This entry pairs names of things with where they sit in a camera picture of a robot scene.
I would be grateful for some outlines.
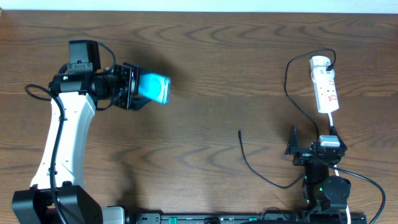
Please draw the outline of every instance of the black bracket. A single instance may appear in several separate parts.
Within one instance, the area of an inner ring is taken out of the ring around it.
[[[351,183],[338,176],[329,176],[329,168],[322,164],[317,156],[329,165],[339,163],[347,150],[343,140],[337,134],[334,126],[330,128],[330,135],[337,136],[339,147],[321,146],[319,142],[312,142],[310,147],[298,145],[296,126],[293,126],[285,154],[293,155],[293,165],[305,168],[305,195],[308,206],[321,211],[341,210],[347,207]]]
[[[63,185],[55,189],[62,211],[69,223],[102,223],[100,205],[79,185]],[[20,223],[60,223],[50,189],[21,190],[14,193],[12,210]]]
[[[115,102],[115,106],[125,110],[138,111],[151,101],[148,98],[138,96],[139,79],[142,72],[142,68],[128,63],[123,63],[123,66],[115,66],[113,75],[123,77],[128,83],[126,96]]]
[[[94,40],[69,41],[69,73],[88,73],[101,69],[100,51]]]

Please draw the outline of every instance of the black wire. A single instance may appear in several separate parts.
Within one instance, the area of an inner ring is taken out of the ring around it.
[[[101,73],[96,74],[96,75],[107,75],[107,74],[109,74],[110,72],[112,72],[112,70],[113,70],[114,67],[116,66],[116,56],[114,55],[113,51],[112,51],[111,49],[109,49],[109,47],[105,46],[103,43],[98,42],[98,45],[100,45],[100,46],[103,47],[105,50],[107,50],[107,51],[112,55],[112,58],[113,58],[113,64],[112,64],[112,66],[111,66],[109,69],[107,69],[107,70],[105,70],[105,71],[103,71],[103,72],[101,72]],[[97,107],[96,110],[98,110],[98,111],[104,111],[104,110],[110,108],[112,105],[113,105],[113,100],[111,100],[111,102],[109,103],[109,105],[108,105],[107,107],[105,107],[105,108],[99,108],[99,107]]]
[[[29,96],[31,96],[31,97],[33,97],[33,98],[35,98],[35,99],[38,99],[38,100],[51,101],[51,98],[48,99],[48,98],[43,98],[43,97],[36,96],[35,94],[33,94],[33,93],[31,93],[31,92],[29,91],[29,88],[33,88],[33,87],[30,86],[30,85],[26,85],[26,86],[25,86],[25,92],[26,92]]]
[[[104,111],[108,108],[110,108],[112,105],[114,105],[115,103],[117,103],[120,98],[123,96],[124,94],[124,90],[121,88],[119,91],[119,94],[117,96],[115,96],[114,98],[111,99],[111,101],[109,102],[109,105],[105,108],[97,108],[98,111]]]
[[[289,220],[289,218],[287,218],[287,216],[278,208],[278,207],[269,207],[267,208],[262,214],[261,214],[261,220],[265,219],[265,215],[268,213],[269,210],[271,209],[276,209],[278,210],[285,218],[286,220]]]
[[[109,72],[112,72],[113,68],[116,66],[116,56],[114,55],[113,51],[111,49],[109,49],[109,47],[105,46],[103,43],[98,42],[98,45],[103,47],[105,50],[107,50],[112,55],[112,59],[113,59],[112,66],[109,69],[97,74],[97,75],[106,75],[106,74],[109,74]]]
[[[333,56],[335,57],[335,59],[333,60],[333,63],[332,63],[331,65],[329,65],[328,68],[327,68],[326,70],[330,71],[331,69],[333,69],[333,66],[334,66],[335,63],[336,63],[336,52],[335,52],[333,49],[319,49],[319,50],[314,50],[314,51],[311,51],[311,52],[308,52],[308,53],[299,55],[299,56],[297,56],[297,57],[294,57],[292,60],[290,60],[290,61],[288,62],[288,64],[286,65],[286,72],[285,72],[285,88],[284,88],[284,89],[285,89],[285,94],[286,94],[287,98],[288,98],[288,99],[293,103],[293,105],[294,105],[302,114],[304,114],[304,115],[311,121],[311,123],[314,125],[315,130],[317,131],[317,140],[318,140],[318,138],[319,138],[319,128],[318,128],[318,125],[317,125],[316,122],[310,117],[310,115],[306,114],[306,112],[304,112],[304,110],[302,110],[302,109],[296,104],[296,102],[289,96],[289,94],[287,94],[286,84],[287,84],[287,70],[289,69],[290,63],[292,63],[292,62],[293,62],[294,60],[296,60],[296,59],[299,59],[299,58],[302,58],[302,57],[304,57],[304,56],[307,56],[307,55],[310,55],[310,54],[314,54],[314,53],[317,53],[317,52],[322,52],[322,51],[332,51],[332,52],[333,52]]]
[[[269,181],[268,179],[266,179],[265,177],[263,177],[262,175],[260,175],[259,173],[257,173],[256,171],[254,171],[254,169],[249,165],[248,161],[246,160],[246,156],[244,155],[244,151],[243,151],[243,143],[242,143],[242,135],[241,135],[241,130],[238,131],[238,137],[239,137],[239,142],[241,143],[241,150],[242,150],[242,157],[243,157],[243,161],[244,163],[246,163],[247,167],[249,168],[249,170],[251,172],[253,172],[254,174],[256,174],[258,177],[260,177],[261,179],[265,180],[266,182],[268,182],[268,184],[271,184],[274,187],[280,188],[280,189],[287,189],[293,185],[295,185],[301,178],[304,177],[304,174],[302,174],[300,177],[298,177],[295,181],[293,181],[293,183],[289,184],[288,186],[280,186],[277,185],[271,181]]]
[[[39,90],[42,90],[43,92],[45,92],[46,94],[48,94],[53,100],[54,102],[57,104],[59,110],[60,110],[60,124],[58,125],[58,131],[57,131],[57,136],[55,137],[55,142],[54,142],[54,148],[52,150],[52,155],[51,155],[51,163],[50,163],[50,190],[51,190],[51,197],[53,200],[53,203],[55,205],[55,209],[58,213],[58,216],[60,217],[61,221],[64,224],[67,224],[67,219],[65,218],[65,215],[62,212],[62,209],[60,207],[60,204],[58,202],[58,198],[57,198],[57,194],[55,193],[55,186],[54,186],[54,179],[55,179],[55,159],[57,157],[57,151],[58,151],[58,145],[60,143],[60,138],[61,138],[61,133],[62,133],[62,127],[63,127],[63,121],[65,120],[65,113],[64,110],[62,108],[61,102],[57,99],[57,97],[52,94],[50,91],[48,91],[47,89],[35,85],[35,84],[29,84],[27,86],[25,86],[25,89],[28,88],[37,88]]]
[[[382,196],[380,208],[379,208],[379,210],[377,211],[376,215],[373,217],[373,219],[369,222],[369,224],[373,224],[373,223],[377,220],[377,218],[379,218],[381,212],[383,211],[384,205],[386,204],[386,193],[384,192],[383,188],[382,188],[378,183],[376,183],[375,181],[373,181],[373,180],[371,180],[371,179],[369,179],[369,178],[367,178],[367,177],[364,177],[364,176],[362,176],[362,175],[356,174],[356,173],[351,172],[351,171],[348,171],[348,170],[344,170],[344,169],[339,168],[339,167],[331,166],[331,165],[327,164],[326,162],[323,162],[323,161],[318,157],[318,152],[317,152],[317,151],[315,151],[314,155],[315,155],[315,158],[316,158],[319,162],[321,162],[323,165],[325,165],[325,166],[327,166],[327,167],[329,167],[329,168],[331,168],[331,169],[337,170],[337,171],[339,171],[339,172],[343,172],[343,173],[345,173],[345,174],[353,175],[354,177],[357,177],[357,178],[366,180],[366,181],[368,181],[369,183],[375,185],[375,186],[380,190],[380,193],[381,193],[381,196]]]

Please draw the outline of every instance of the white wall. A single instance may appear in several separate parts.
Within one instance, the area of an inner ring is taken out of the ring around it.
[[[0,0],[27,10],[398,13],[398,0]]]

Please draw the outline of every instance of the white power strip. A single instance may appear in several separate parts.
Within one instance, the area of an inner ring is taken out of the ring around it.
[[[325,56],[314,56],[310,60],[311,79],[319,113],[330,114],[339,108],[334,81],[335,71],[326,70],[330,64],[330,59]]]

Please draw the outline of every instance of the wooden table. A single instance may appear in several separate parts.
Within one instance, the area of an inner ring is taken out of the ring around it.
[[[68,41],[105,43],[119,63],[172,79],[167,106],[140,112],[113,107],[94,117],[85,154],[86,191],[101,205],[163,212],[262,212],[306,206],[301,184],[278,184],[303,173],[285,156],[292,125],[303,146],[312,124],[284,95],[284,70],[294,56],[329,47],[337,52],[340,109],[335,126],[349,147],[340,167],[378,182],[387,203],[378,223],[398,216],[398,17],[364,14],[5,11],[0,17],[0,220],[14,223],[14,191],[29,188],[50,125],[50,104],[24,93],[47,86],[69,62]],[[111,57],[101,50],[103,67]],[[290,67],[288,91],[323,134],[308,78],[310,57]],[[381,194],[352,183],[351,212],[372,219]]]

